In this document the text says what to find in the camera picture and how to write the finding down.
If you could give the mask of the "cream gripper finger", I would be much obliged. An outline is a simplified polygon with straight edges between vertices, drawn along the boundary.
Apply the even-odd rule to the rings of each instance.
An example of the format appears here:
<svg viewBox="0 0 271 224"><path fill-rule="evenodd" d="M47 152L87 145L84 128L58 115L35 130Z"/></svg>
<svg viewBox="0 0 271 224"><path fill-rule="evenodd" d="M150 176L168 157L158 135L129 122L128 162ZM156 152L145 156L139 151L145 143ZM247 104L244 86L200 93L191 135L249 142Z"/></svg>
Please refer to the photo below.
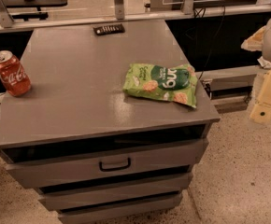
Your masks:
<svg viewBox="0 0 271 224"><path fill-rule="evenodd" d="M265 27L257 30L252 36L245 39L241 44L241 48L247 51L261 51L263 48Z"/></svg>

